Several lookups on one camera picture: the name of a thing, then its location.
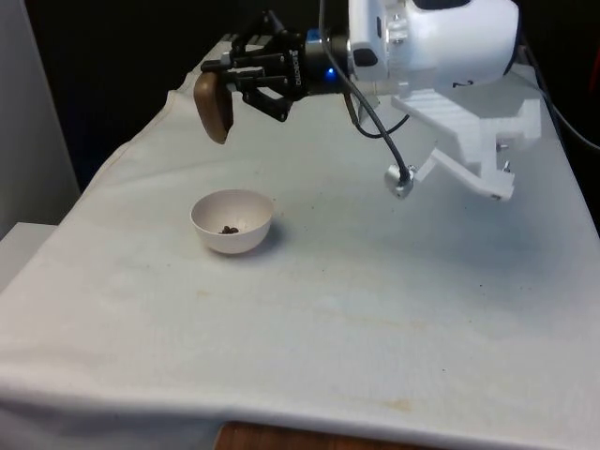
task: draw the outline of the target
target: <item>blue led light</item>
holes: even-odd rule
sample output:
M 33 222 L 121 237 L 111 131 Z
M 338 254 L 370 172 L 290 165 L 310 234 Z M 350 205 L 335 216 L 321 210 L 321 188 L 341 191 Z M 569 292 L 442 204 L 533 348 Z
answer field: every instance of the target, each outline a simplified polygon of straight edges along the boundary
M 334 82 L 338 78 L 336 71 L 331 67 L 325 71 L 325 79 L 328 82 Z

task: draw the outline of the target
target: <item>white wall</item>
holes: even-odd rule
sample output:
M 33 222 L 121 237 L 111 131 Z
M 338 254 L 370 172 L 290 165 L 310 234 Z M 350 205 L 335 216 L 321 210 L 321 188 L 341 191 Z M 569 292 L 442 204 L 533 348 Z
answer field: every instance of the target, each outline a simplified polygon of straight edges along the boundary
M 78 197 L 22 0 L 0 0 L 0 239 L 17 221 L 56 224 Z

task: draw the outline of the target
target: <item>black cable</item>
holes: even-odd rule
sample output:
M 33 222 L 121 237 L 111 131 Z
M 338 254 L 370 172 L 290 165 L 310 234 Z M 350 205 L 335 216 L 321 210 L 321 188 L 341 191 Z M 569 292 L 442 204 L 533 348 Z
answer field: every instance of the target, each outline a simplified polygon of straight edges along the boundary
M 354 109 L 352 98 L 350 97 L 350 93 L 346 92 L 344 94 L 344 101 L 346 103 L 346 108 L 348 109 L 348 114 L 350 115 L 350 120 L 352 120 L 352 124 L 356 127 L 358 132 L 369 139 L 381 139 L 383 137 L 382 134 L 371 134 L 360 125 L 360 119 Z M 402 120 L 400 120 L 396 125 L 387 130 L 387 134 L 394 134 L 396 131 L 404 127 L 404 125 L 409 121 L 411 117 L 406 114 Z
M 544 97 L 544 101 L 546 102 L 548 111 L 550 113 L 550 118 L 552 119 L 554 127 L 556 128 L 556 132 L 559 136 L 559 140 L 561 141 L 562 146 L 564 148 L 566 148 L 566 145 L 565 145 L 564 139 L 563 139 L 563 135 L 561 134 L 561 127 L 560 127 L 561 123 L 563 123 L 569 131 L 571 131 L 580 141 L 585 143 L 592 150 L 595 150 L 596 152 L 600 151 L 600 146 L 594 142 L 591 142 L 589 139 L 587 139 L 585 136 L 583 136 L 575 127 L 573 127 L 569 123 L 569 121 L 566 119 L 566 117 L 564 117 L 563 113 L 560 112 L 559 109 L 556 107 L 556 105 L 554 104 L 554 102 L 552 101 L 552 98 L 550 96 L 548 84 L 546 83 L 546 79 L 544 78 L 542 69 L 540 68 L 537 58 L 535 57 L 535 54 L 533 53 L 532 47 L 529 45 L 529 42 L 524 35 L 522 36 L 522 42 L 525 46 L 525 53 L 527 54 L 527 57 L 529 58 L 530 63 L 532 64 L 533 70 L 535 72 L 535 77 L 537 78 L 537 83 L 540 86 L 538 88 L 538 90 L 542 93 L 542 97 Z
M 379 118 L 375 110 L 373 110 L 371 105 L 368 103 L 365 96 L 363 96 L 363 93 L 360 92 L 356 85 L 353 82 L 351 82 L 350 79 L 346 76 L 346 74 L 341 69 L 338 62 L 336 61 L 336 58 L 331 52 L 331 48 L 329 46 L 329 39 L 327 37 L 327 34 L 325 33 L 325 3 L 325 0 L 321 0 L 319 11 L 319 33 L 321 34 L 322 49 L 327 55 L 329 63 L 334 68 L 339 78 L 343 81 L 343 83 L 350 90 L 350 92 L 354 94 L 354 96 L 358 99 L 361 105 L 363 105 L 363 108 L 365 108 L 365 111 L 368 113 L 369 117 L 375 124 L 375 127 L 377 127 L 379 132 L 382 134 L 383 140 L 385 141 L 385 143 L 387 143 L 387 146 L 390 147 L 390 150 L 392 151 L 392 154 L 396 159 L 397 166 L 400 170 L 400 182 L 408 183 L 411 181 L 411 172 L 409 171 L 408 167 L 406 167 L 404 159 L 402 159 L 402 155 L 398 151 L 398 148 L 394 144 L 394 141 L 392 141 L 392 138 L 390 137 L 389 133 L 385 130 L 382 120 Z

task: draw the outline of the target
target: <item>small white bowl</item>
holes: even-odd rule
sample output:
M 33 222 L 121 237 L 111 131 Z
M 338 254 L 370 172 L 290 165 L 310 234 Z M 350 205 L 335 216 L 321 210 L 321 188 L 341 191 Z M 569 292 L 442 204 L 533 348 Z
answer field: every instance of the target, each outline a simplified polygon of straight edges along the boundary
M 269 233 L 273 202 L 249 190 L 221 190 L 197 202 L 191 221 L 202 241 L 214 251 L 234 255 L 257 247 Z M 221 234 L 225 227 L 236 234 Z

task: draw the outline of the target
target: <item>white tablecloth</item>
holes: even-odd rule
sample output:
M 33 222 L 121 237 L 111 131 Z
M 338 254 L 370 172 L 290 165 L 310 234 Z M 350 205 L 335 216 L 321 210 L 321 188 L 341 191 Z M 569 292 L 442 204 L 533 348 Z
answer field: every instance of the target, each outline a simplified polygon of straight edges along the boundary
M 546 112 L 539 144 L 501 155 L 511 202 L 443 173 L 398 202 L 389 152 L 341 98 L 300 102 L 283 125 L 237 99 L 218 146 L 196 76 L 0 297 L 0 448 L 202 448 L 230 419 L 597 448 L 600 245 Z M 461 95 L 483 114 L 537 97 L 513 76 Z M 416 120 L 395 139 L 417 165 L 452 144 Z M 198 241 L 189 209 L 222 188 L 274 199 L 257 251 Z

